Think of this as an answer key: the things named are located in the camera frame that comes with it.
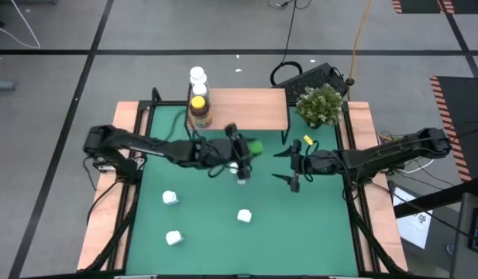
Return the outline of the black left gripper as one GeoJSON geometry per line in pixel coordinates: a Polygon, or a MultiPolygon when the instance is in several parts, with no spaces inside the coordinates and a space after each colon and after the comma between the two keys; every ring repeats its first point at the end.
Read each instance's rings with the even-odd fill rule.
{"type": "Polygon", "coordinates": [[[260,154],[251,154],[248,144],[257,144],[256,138],[244,137],[235,123],[228,124],[225,128],[225,138],[206,139],[199,136],[201,141],[201,159],[206,167],[228,167],[230,163],[236,163],[236,175],[239,180],[250,179],[251,160],[260,154]]]}

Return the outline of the black keyboard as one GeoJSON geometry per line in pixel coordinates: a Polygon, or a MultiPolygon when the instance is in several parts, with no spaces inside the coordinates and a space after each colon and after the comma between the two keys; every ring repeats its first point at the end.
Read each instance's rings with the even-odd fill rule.
{"type": "Polygon", "coordinates": [[[324,63],[320,66],[314,67],[308,71],[303,72],[301,65],[297,62],[288,61],[279,64],[270,73],[270,83],[272,88],[283,88],[286,93],[287,101],[290,105],[294,105],[297,98],[304,94],[306,87],[320,88],[324,84],[331,85],[342,97],[346,95],[349,90],[349,86],[344,79],[338,68],[331,66],[328,63],[324,63]],[[277,83],[275,81],[276,72],[284,67],[292,66],[298,69],[299,74],[286,81],[277,83]]]}

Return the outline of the tall white-cap bottle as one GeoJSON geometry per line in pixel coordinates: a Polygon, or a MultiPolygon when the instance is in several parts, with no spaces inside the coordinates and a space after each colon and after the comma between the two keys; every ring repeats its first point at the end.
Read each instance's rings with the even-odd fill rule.
{"type": "Polygon", "coordinates": [[[208,85],[208,76],[202,67],[192,67],[190,69],[190,83],[193,86],[196,84],[208,85]]]}

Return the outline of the narrow black orange-striped floor mat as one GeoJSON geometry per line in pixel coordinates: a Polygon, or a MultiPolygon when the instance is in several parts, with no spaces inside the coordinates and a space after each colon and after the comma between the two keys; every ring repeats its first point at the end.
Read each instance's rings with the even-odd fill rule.
{"type": "Polygon", "coordinates": [[[478,14],[478,0],[391,0],[398,14],[478,14]]]}

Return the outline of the wooden shelf black metal frame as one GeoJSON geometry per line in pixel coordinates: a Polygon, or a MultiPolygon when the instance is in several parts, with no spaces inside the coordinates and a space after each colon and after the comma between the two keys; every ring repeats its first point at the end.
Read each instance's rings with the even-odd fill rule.
{"type": "Polygon", "coordinates": [[[281,142],[290,132],[290,109],[283,88],[212,88],[211,124],[207,130],[221,130],[234,123],[240,130],[276,130],[281,142]]]}

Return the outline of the green table mat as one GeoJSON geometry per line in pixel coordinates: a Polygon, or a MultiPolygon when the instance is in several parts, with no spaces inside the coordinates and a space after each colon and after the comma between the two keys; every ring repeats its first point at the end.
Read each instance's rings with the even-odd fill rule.
{"type": "Polygon", "coordinates": [[[128,274],[357,274],[356,256],[340,175],[301,181],[294,193],[272,174],[291,173],[278,131],[250,130],[263,144],[244,185],[229,170],[182,168],[150,156],[143,172],[132,231],[128,274]],[[165,205],[162,194],[177,193],[165,205]],[[239,222],[240,209],[252,212],[239,222]],[[169,246],[165,235],[184,240],[169,246]]]}

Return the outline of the black slanted beam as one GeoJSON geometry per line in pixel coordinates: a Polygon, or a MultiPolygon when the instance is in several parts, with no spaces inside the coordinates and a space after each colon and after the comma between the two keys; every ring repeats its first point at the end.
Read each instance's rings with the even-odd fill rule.
{"type": "Polygon", "coordinates": [[[427,212],[435,208],[460,202],[464,194],[471,194],[478,197],[478,177],[429,195],[405,201],[403,204],[395,205],[394,214],[395,217],[399,219],[419,212],[427,212]]]}

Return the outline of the gray device blue keys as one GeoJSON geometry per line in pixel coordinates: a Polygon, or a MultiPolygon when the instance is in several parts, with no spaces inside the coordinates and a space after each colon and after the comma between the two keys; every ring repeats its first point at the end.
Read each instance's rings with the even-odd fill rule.
{"type": "Polygon", "coordinates": [[[456,235],[450,277],[478,279],[478,197],[475,195],[463,195],[458,228],[468,235],[456,235]]]}

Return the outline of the green-lid clear bottle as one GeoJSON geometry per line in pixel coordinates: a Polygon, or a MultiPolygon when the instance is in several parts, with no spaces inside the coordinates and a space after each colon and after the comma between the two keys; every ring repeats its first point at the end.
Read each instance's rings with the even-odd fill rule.
{"type": "Polygon", "coordinates": [[[259,156],[263,152],[263,144],[257,139],[248,141],[247,147],[252,156],[259,156]]]}

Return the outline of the yellow fish oil bottle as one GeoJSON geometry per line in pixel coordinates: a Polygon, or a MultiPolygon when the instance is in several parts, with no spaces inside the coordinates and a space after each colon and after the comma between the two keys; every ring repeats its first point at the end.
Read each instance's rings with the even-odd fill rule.
{"type": "Polygon", "coordinates": [[[211,125],[211,109],[208,101],[201,96],[191,99],[191,122],[195,128],[204,129],[211,125]]]}

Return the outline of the large black orange-striped floor mat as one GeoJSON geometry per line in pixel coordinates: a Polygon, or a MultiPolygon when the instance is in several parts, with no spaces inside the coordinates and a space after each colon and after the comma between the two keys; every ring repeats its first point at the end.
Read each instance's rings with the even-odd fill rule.
{"type": "Polygon", "coordinates": [[[461,181],[478,177],[478,77],[431,76],[430,83],[461,181]]]}

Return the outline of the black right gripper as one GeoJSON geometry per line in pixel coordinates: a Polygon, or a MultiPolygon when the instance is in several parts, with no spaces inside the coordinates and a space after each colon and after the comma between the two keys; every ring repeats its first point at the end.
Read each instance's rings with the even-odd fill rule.
{"type": "Polygon", "coordinates": [[[327,150],[315,151],[312,154],[301,154],[301,141],[296,139],[293,144],[285,151],[274,154],[275,157],[291,157],[291,169],[294,176],[283,174],[272,174],[272,176],[286,181],[290,190],[294,193],[300,191],[298,177],[300,174],[309,175],[333,175],[338,174],[342,165],[337,160],[335,154],[327,150]]]}

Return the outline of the white medicine bottle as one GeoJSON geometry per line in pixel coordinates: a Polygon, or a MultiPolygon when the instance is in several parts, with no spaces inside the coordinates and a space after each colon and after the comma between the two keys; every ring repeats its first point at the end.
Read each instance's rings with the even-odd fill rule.
{"type": "Polygon", "coordinates": [[[165,240],[169,246],[177,245],[184,240],[182,233],[178,230],[169,231],[165,235],[165,240]]]}

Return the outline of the green potted plant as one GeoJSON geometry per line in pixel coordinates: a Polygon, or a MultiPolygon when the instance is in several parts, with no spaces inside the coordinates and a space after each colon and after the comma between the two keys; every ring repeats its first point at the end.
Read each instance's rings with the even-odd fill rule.
{"type": "Polygon", "coordinates": [[[339,122],[343,98],[331,85],[320,88],[306,87],[296,101],[297,114],[309,129],[323,125],[334,126],[339,122]]]}

